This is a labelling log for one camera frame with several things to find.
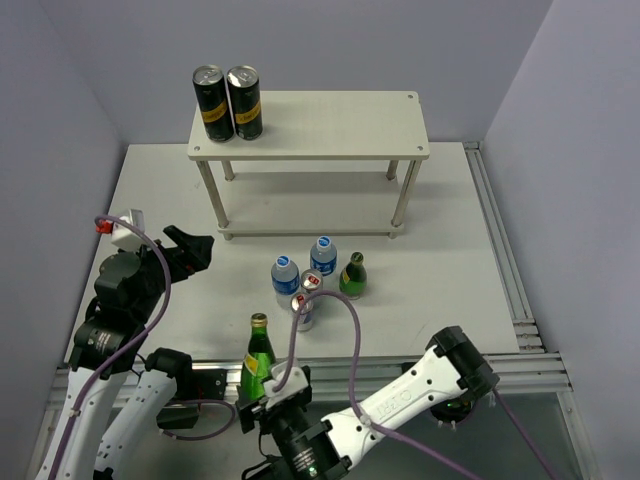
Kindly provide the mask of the green glass bottle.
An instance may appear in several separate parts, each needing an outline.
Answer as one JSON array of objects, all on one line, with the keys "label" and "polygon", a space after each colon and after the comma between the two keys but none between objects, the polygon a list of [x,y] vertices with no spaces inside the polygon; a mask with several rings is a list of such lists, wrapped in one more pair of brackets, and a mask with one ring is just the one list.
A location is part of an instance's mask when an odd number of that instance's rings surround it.
[{"label": "green glass bottle", "polygon": [[348,264],[341,271],[339,289],[347,297],[357,299],[364,293],[366,286],[364,255],[361,252],[353,252]]},{"label": "green glass bottle", "polygon": [[251,401],[264,395],[263,380],[270,375],[276,356],[267,332],[264,313],[251,316],[251,336],[241,370],[241,392]]}]

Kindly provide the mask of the Pocari Sweat bottle front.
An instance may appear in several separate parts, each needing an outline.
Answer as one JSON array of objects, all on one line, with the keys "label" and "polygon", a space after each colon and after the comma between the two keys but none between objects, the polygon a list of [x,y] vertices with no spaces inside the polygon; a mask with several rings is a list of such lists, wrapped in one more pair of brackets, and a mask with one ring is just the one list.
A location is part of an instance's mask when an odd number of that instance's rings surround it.
[{"label": "Pocari Sweat bottle front", "polygon": [[289,256],[279,256],[271,267],[271,281],[278,305],[290,311],[291,297],[300,288],[297,264]]}]

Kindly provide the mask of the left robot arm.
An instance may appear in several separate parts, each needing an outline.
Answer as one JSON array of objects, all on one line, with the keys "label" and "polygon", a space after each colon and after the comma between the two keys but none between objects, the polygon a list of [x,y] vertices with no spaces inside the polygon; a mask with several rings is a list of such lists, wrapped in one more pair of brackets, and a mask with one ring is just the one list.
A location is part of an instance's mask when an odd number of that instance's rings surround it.
[{"label": "left robot arm", "polygon": [[40,479],[115,478],[142,423],[195,386],[190,356],[158,349],[148,356],[135,394],[109,418],[140,347],[168,308],[172,285],[209,267],[213,237],[170,225],[164,233],[174,245],[165,248],[114,216],[97,217],[96,229],[112,236],[128,230],[134,238],[128,245],[113,239],[118,251],[100,265],[95,296],[74,335],[64,406]]}]

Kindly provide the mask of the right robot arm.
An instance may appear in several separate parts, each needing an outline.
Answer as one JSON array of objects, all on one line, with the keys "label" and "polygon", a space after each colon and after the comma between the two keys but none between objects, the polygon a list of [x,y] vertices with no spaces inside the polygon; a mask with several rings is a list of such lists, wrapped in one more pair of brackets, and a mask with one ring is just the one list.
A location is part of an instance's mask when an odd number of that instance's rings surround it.
[{"label": "right robot arm", "polygon": [[431,449],[399,434],[398,428],[440,404],[475,402],[498,382],[469,337],[452,326],[437,332],[406,372],[366,399],[357,400],[350,383],[349,407],[316,423],[305,416],[312,400],[311,370],[294,356],[270,368],[261,397],[240,392],[233,410],[243,432],[260,429],[280,452],[279,458],[252,468],[253,478],[341,479],[385,438],[430,454]]}]

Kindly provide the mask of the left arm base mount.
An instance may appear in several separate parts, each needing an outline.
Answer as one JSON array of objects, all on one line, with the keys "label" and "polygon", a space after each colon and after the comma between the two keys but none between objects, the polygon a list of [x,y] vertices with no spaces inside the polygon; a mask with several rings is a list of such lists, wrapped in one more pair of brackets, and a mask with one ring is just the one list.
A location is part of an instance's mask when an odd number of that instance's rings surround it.
[{"label": "left arm base mount", "polygon": [[227,370],[196,369],[179,374],[177,392],[156,415],[157,427],[162,433],[175,433],[193,429],[205,417],[205,407],[213,406],[206,400],[222,401],[227,387]]}]

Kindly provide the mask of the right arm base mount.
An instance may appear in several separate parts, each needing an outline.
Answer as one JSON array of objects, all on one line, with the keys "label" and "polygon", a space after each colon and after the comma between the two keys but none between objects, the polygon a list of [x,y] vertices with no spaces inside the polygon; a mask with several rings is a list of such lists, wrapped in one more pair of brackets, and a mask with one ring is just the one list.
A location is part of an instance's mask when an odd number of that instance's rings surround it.
[{"label": "right arm base mount", "polygon": [[451,429],[467,420],[476,406],[476,400],[458,397],[438,403],[429,409],[431,416]]}]

